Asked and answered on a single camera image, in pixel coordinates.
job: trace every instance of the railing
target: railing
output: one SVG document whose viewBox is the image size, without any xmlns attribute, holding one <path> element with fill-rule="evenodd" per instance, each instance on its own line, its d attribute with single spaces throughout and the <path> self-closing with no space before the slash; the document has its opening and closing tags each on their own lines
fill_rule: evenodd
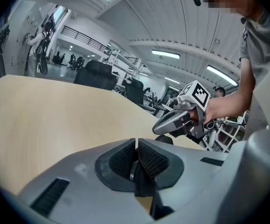
<svg viewBox="0 0 270 224">
<path fill-rule="evenodd" d="M 125 58 L 130 61 L 133 65 L 137 65 L 138 63 L 138 58 L 134 58 L 134 57 L 126 57 Z"/>
<path fill-rule="evenodd" d="M 104 54 L 106 54 L 107 56 L 110 54 L 111 50 L 104 46 L 103 44 L 99 43 L 98 41 L 96 41 L 95 39 L 92 39 L 91 37 L 78 32 L 70 27 L 64 26 L 61 34 L 67 35 L 69 37 L 72 37 L 80 42 L 86 43 L 87 45 L 103 52 Z"/>
</svg>

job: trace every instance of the chair backrest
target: chair backrest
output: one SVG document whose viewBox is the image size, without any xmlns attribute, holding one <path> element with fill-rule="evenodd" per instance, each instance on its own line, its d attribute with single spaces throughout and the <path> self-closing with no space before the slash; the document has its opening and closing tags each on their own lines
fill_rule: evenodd
<svg viewBox="0 0 270 224">
<path fill-rule="evenodd" d="M 135 104 L 143 105 L 143 83 L 133 79 L 131 84 L 125 84 L 127 99 Z"/>
<path fill-rule="evenodd" d="M 111 71 L 111 65 L 90 61 L 78 70 L 74 83 L 111 91 L 117 83 Z"/>
</svg>

